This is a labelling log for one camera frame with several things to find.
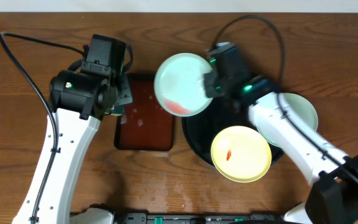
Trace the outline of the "green yellow sponge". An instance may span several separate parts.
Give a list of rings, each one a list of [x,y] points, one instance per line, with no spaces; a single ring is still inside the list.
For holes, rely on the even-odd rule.
[[[124,113],[124,105],[114,105],[108,112],[109,115],[121,116]]]

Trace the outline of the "pale green plate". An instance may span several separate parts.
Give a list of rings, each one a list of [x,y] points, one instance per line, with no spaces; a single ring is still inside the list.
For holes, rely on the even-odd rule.
[[[175,54],[159,66],[154,92],[160,106],[180,117],[194,116],[212,102],[204,89],[203,75],[212,70],[203,57],[191,53]]]
[[[301,95],[294,93],[282,93],[281,98],[284,98],[288,105],[294,112],[312,129],[315,131],[318,128],[318,114],[314,106]]]

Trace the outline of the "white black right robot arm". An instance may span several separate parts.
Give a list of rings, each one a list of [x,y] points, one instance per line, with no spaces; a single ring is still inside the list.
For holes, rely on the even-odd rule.
[[[278,87],[246,72],[230,76],[214,68],[203,78],[206,96],[231,96],[247,107],[250,127],[220,131],[211,145],[215,168],[236,182],[252,182],[269,169],[269,141],[299,168],[311,187],[307,201],[283,216],[287,223],[358,221],[358,155],[325,140],[294,111]]]

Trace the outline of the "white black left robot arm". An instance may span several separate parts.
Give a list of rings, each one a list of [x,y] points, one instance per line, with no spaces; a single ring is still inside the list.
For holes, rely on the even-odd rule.
[[[73,193],[88,147],[106,112],[129,95],[125,73],[112,79],[63,70],[50,82],[52,117],[24,203],[14,223],[112,223],[108,210],[71,217]]]

